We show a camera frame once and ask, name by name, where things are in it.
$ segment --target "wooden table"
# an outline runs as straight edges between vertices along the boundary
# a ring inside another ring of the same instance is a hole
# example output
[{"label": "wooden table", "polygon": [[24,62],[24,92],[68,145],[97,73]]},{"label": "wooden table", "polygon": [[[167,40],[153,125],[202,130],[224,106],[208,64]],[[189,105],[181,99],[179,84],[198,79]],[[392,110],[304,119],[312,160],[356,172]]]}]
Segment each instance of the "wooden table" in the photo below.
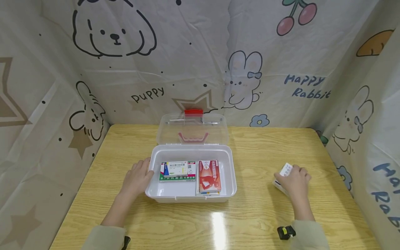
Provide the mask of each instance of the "wooden table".
[{"label": "wooden table", "polygon": [[[158,126],[113,125],[80,187],[51,250],[80,249],[100,224],[124,175],[151,155]],[[125,228],[128,249],[288,249],[278,226],[289,225],[288,198],[272,186],[289,162],[312,175],[309,197],[331,249],[379,249],[316,132],[307,128],[229,127],[238,191],[226,203],[159,204],[144,194]]]}]

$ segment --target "sleeve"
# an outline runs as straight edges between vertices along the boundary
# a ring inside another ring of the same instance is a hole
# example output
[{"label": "sleeve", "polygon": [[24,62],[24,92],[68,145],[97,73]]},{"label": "sleeve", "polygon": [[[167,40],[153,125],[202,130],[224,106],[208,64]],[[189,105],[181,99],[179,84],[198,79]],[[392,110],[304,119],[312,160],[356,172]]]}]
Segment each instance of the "sleeve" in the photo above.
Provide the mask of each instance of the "sleeve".
[{"label": "sleeve", "polygon": [[324,230],[317,222],[295,220],[292,227],[296,236],[292,238],[291,250],[329,250]]},{"label": "sleeve", "polygon": [[115,226],[95,226],[81,250],[121,250],[125,229]]}]

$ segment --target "cherry drawing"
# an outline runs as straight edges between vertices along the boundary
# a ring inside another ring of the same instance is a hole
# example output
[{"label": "cherry drawing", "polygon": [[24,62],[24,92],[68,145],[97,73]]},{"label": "cherry drawing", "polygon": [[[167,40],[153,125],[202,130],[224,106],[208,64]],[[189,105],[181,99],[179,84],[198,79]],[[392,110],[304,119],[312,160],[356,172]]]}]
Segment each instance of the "cherry drawing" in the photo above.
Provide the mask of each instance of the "cherry drawing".
[{"label": "cherry drawing", "polygon": [[294,18],[293,15],[296,12],[297,6],[300,5],[302,7],[302,11],[300,12],[298,23],[300,25],[306,25],[311,22],[315,15],[317,14],[317,5],[315,3],[307,4],[304,0],[283,0],[282,5],[290,6],[294,4],[290,15],[283,18],[278,26],[276,27],[276,33],[279,36],[284,36],[289,33],[294,26]]}]

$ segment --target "plastic storage box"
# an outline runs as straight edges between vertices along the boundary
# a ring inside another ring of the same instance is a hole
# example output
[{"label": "plastic storage box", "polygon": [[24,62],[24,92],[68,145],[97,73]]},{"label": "plastic storage box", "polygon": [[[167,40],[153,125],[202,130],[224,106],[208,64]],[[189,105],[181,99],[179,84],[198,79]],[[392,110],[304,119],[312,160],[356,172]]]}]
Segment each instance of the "plastic storage box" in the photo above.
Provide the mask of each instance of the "plastic storage box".
[{"label": "plastic storage box", "polygon": [[[225,202],[236,193],[236,177],[225,117],[220,114],[166,114],[158,128],[146,195],[160,203]],[[161,162],[218,160],[219,196],[196,196],[195,182],[159,182]]]}]

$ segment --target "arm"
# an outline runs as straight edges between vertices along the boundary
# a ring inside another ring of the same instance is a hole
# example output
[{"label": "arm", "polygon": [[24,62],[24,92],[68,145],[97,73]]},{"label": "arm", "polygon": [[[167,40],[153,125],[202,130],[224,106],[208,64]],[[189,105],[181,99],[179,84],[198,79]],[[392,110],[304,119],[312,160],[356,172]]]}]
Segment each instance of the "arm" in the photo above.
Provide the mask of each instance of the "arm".
[{"label": "arm", "polygon": [[147,172],[150,158],[133,164],[126,173],[122,188],[100,226],[90,232],[81,250],[121,250],[125,237],[125,219],[135,199],[143,193],[154,172]]},{"label": "arm", "polygon": [[293,250],[327,250],[328,241],[322,227],[315,222],[310,201],[308,200],[308,182],[311,176],[305,168],[293,165],[286,177],[275,173],[275,178],[288,191],[293,206],[294,219],[292,227],[296,236],[292,239],[290,249]]}]

